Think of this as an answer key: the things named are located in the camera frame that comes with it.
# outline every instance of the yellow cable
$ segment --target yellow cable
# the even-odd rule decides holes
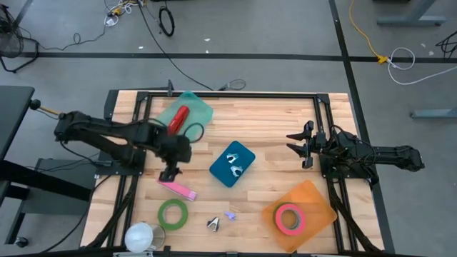
[[[354,20],[352,19],[352,6],[354,5],[354,0],[352,0],[351,2],[351,6],[349,7],[349,19],[351,20],[351,23],[352,25],[354,26],[354,28],[356,28],[356,30],[362,34],[362,36],[364,36],[368,42],[368,46],[370,46],[370,50],[371,52],[376,56],[378,57],[378,63],[379,64],[382,64],[382,63],[385,63],[387,60],[388,60],[388,57],[387,56],[382,56],[382,55],[379,55],[378,53],[376,53],[376,51],[374,51],[372,45],[371,45],[371,42],[370,42],[370,38],[362,31],[360,30],[356,23],[354,22]]]

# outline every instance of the red object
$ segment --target red object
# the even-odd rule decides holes
[[[190,110],[187,106],[179,107],[178,112],[170,121],[169,135],[176,135],[179,132],[184,122],[186,121],[189,112]]]

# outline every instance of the pink eraser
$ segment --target pink eraser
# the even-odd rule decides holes
[[[194,201],[195,198],[197,197],[197,193],[194,191],[190,190],[189,188],[182,186],[176,182],[160,182],[157,181],[159,184],[162,186],[165,186],[167,189],[177,193],[180,196],[183,196],[189,201]]]

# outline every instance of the tape roll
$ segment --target tape roll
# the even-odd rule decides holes
[[[291,211],[295,217],[295,224],[288,227],[282,221],[282,215],[286,211]],[[281,204],[274,214],[274,221],[278,229],[287,236],[298,236],[305,230],[305,213],[293,203]]]
[[[167,223],[165,219],[165,212],[166,209],[168,209],[170,206],[178,206],[181,209],[181,218],[179,219],[178,222],[172,224],[172,223]],[[165,230],[176,230],[184,226],[184,224],[187,221],[187,216],[188,216],[188,211],[187,211],[187,206],[184,202],[178,200],[178,199],[170,199],[163,203],[160,206],[159,213],[158,213],[158,218],[159,218],[159,223],[162,228]]]

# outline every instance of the white cup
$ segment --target white cup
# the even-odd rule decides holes
[[[139,222],[132,225],[126,233],[125,244],[132,253],[155,251],[165,241],[165,231],[158,225]]]

